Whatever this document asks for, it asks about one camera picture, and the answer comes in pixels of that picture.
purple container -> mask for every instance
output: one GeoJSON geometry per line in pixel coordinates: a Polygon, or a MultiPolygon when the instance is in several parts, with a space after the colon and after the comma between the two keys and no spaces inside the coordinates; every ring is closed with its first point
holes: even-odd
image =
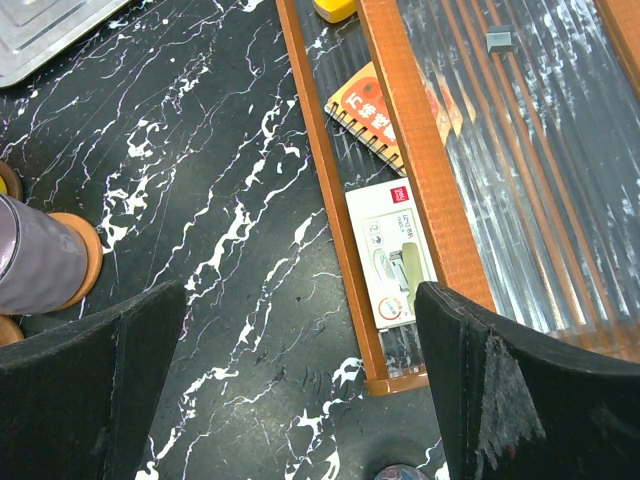
{"type": "Polygon", "coordinates": [[[64,305],[87,273],[87,249],[69,227],[0,194],[0,314],[64,305]]]}

silver tray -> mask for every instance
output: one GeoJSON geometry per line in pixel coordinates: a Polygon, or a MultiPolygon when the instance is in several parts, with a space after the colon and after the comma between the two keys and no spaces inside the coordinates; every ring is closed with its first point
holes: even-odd
{"type": "Polygon", "coordinates": [[[13,85],[131,0],[0,0],[0,87],[13,85]]]}

orange wooden frame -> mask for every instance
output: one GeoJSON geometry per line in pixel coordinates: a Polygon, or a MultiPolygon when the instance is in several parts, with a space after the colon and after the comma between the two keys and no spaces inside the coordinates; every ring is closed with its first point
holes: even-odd
{"type": "MultiPolygon", "coordinates": [[[[494,309],[449,159],[398,12],[397,0],[358,0],[358,14],[385,96],[438,279],[494,309]]],[[[640,95],[640,9],[635,0],[596,0],[631,83],[640,95]]],[[[306,56],[295,0],[276,0],[322,195],[335,241],[366,385],[386,395],[428,385],[426,372],[389,378],[373,321],[344,192],[306,56]]]]}

small metal clip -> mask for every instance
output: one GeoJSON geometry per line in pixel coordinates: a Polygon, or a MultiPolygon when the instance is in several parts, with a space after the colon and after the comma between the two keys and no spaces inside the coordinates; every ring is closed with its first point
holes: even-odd
{"type": "Polygon", "coordinates": [[[514,40],[511,25],[493,25],[487,31],[487,51],[489,53],[513,52],[516,48],[514,40]]]}

black marble surface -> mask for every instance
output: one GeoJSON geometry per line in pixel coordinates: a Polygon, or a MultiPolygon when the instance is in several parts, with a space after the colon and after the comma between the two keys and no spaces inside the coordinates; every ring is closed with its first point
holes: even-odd
{"type": "Polygon", "coordinates": [[[137,480],[448,478],[429,390],[365,391],[271,0],[133,2],[0,98],[29,205],[103,241],[98,284],[56,315],[188,290],[137,480]]]}

